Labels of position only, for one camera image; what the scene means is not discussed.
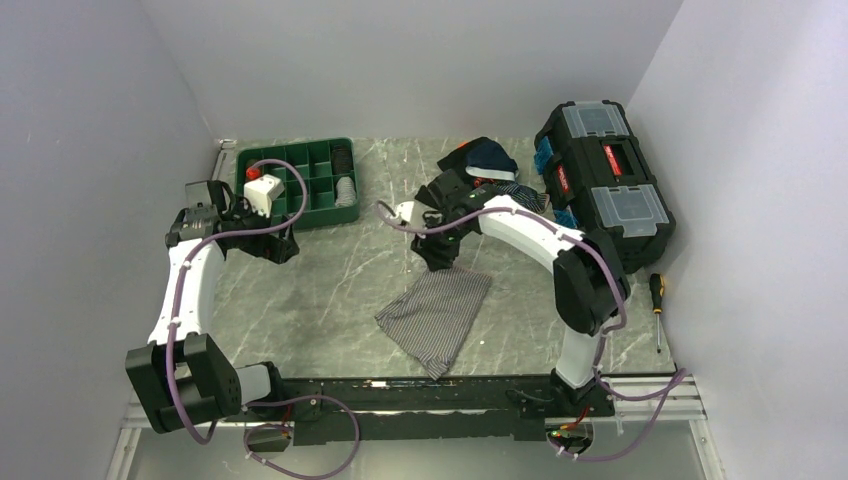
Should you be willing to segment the grey striped underwear orange trim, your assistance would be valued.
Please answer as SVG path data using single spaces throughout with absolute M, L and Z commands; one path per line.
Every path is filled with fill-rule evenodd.
M 461 268 L 425 271 L 375 321 L 438 380 L 454 364 L 491 285 L 490 276 Z

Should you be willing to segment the green divided organizer tray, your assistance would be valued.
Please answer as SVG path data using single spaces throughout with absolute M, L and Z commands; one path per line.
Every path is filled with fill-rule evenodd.
M 274 175 L 284 181 L 284 192 L 274 201 L 272 215 L 294 216 L 300 206 L 305 210 L 294 223 L 296 230 L 307 230 L 350 223 L 359 218 L 359 195 L 357 174 L 354 170 L 347 175 L 334 175 L 330 162 L 330 149 L 342 145 L 353 153 L 353 141 L 347 137 L 319 139 L 288 143 L 282 145 L 264 145 L 247 148 L 236 156 L 234 188 L 241 194 L 246 182 L 246 170 L 264 159 L 283 160 L 295 167 L 303 177 L 306 188 L 301 189 L 295 176 L 286 168 L 264 165 L 260 168 L 264 174 Z M 349 176 L 355 182 L 357 202 L 350 207 L 336 208 L 335 184 L 342 176 Z

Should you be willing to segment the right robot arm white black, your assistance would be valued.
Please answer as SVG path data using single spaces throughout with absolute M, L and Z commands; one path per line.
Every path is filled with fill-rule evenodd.
M 411 234 L 411 250 L 432 272 L 453 269 L 461 243 L 471 233 L 499 240 L 545 268 L 565 325 L 551 401 L 564 415 L 574 415 L 588 404 L 607 324 L 630 292 L 608 234 L 561 226 L 493 185 L 471 188 L 453 171 L 420 187 L 389 217 Z

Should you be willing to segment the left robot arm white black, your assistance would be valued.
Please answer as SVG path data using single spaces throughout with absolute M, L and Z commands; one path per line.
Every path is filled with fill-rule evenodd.
M 152 429 L 195 434 L 244 406 L 264 420 L 287 406 L 278 370 L 269 361 L 236 368 L 207 327 L 227 254 L 238 250 L 275 264 L 299 247 L 286 215 L 272 213 L 281 179 L 262 175 L 241 194 L 218 180 L 189 183 L 187 205 L 165 236 L 169 278 L 156 325 L 145 345 L 129 351 L 125 370 Z

